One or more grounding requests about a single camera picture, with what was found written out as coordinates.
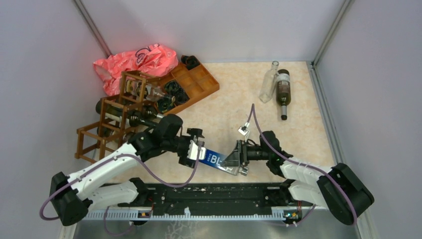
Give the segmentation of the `blue liquid square bottle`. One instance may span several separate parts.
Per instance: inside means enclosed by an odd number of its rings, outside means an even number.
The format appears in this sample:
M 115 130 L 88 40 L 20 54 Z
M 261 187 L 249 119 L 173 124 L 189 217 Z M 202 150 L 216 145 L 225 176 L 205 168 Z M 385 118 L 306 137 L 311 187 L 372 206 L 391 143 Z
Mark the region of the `blue liquid square bottle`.
M 204 159 L 201 159 L 200 162 L 210 166 L 214 169 L 218 169 L 220 171 L 223 171 L 225 173 L 228 173 L 233 176 L 237 175 L 243 175 L 247 176 L 248 168 L 243 166 L 222 166 L 222 162 L 224 159 L 226 159 L 227 156 L 215 151 L 212 151 L 210 149 L 207 149 L 205 151 L 205 157 Z

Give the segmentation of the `green wine bottle silver foil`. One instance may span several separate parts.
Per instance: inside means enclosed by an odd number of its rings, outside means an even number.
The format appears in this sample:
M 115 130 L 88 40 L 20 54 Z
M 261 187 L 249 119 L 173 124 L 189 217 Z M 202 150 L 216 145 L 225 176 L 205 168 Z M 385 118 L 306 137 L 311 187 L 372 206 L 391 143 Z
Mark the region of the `green wine bottle silver foil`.
M 153 106 L 146 105 L 142 108 L 142 114 L 145 119 L 152 120 L 152 119 L 162 119 L 164 117 L 163 114 L 159 113 Z

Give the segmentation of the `clear glass bottle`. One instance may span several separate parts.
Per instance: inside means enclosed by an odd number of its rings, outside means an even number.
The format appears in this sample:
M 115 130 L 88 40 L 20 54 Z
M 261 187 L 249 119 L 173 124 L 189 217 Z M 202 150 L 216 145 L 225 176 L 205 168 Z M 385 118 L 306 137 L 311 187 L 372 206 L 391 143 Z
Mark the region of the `clear glass bottle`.
M 278 67 L 279 67 L 279 62 L 273 61 L 271 64 L 271 68 L 264 75 L 264 79 L 263 79 L 260 94 L 259 94 L 259 100 L 262 103 L 269 102 L 273 97 L 274 88 L 275 88 L 275 79 L 278 75 Z

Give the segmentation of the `green wine bottle black neck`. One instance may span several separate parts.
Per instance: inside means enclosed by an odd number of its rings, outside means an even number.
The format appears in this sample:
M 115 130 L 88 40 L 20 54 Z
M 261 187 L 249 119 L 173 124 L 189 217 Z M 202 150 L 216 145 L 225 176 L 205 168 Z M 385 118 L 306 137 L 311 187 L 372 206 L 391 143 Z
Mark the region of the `green wine bottle black neck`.
M 121 122 L 123 120 L 123 109 L 117 108 L 110 104 L 105 105 L 105 117 L 111 119 L 115 122 Z M 141 110 L 129 110 L 126 117 L 126 125 L 130 127 L 138 127 L 144 125 L 147 127 L 155 126 L 156 123 L 152 121 L 153 119 L 145 119 Z

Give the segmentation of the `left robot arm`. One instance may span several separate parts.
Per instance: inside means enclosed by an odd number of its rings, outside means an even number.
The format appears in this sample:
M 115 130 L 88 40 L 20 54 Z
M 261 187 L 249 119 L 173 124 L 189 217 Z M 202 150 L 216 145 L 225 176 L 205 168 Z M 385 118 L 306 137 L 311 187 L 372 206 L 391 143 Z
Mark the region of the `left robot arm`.
M 113 177 L 165 152 L 175 153 L 179 163 L 196 169 L 204 158 L 203 131 L 188 128 L 179 133 L 183 120 L 175 115 L 163 116 L 147 129 L 135 133 L 117 150 L 94 164 L 69 175 L 59 172 L 51 179 L 49 198 L 42 204 L 39 216 L 45 221 L 59 220 L 64 226 L 81 221 L 89 212 L 113 205 L 143 206 L 149 190 L 139 178 L 124 183 L 105 185 Z

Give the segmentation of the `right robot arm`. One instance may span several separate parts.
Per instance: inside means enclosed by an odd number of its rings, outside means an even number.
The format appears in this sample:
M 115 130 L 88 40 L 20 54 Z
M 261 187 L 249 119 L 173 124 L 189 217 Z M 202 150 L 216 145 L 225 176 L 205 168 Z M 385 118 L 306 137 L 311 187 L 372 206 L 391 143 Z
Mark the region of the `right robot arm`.
M 280 187 L 281 201 L 293 205 L 305 201 L 328 209 L 341 223 L 352 225 L 374 202 L 374 196 L 344 164 L 318 167 L 300 162 L 281 149 L 271 130 L 264 131 L 256 144 L 238 140 L 233 151 L 222 160 L 223 167 L 247 166 L 250 161 L 264 160 L 275 175 L 285 179 Z

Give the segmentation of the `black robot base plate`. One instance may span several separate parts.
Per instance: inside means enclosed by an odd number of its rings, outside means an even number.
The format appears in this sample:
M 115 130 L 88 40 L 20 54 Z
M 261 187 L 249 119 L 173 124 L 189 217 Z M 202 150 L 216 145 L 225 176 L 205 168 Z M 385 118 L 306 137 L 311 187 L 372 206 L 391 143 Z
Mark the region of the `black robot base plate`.
M 182 188 L 163 184 L 146 185 L 147 191 L 120 207 L 152 207 L 155 216 L 178 216 L 189 208 L 193 216 L 270 215 L 273 207 L 298 203 L 282 195 L 281 183 L 192 183 Z

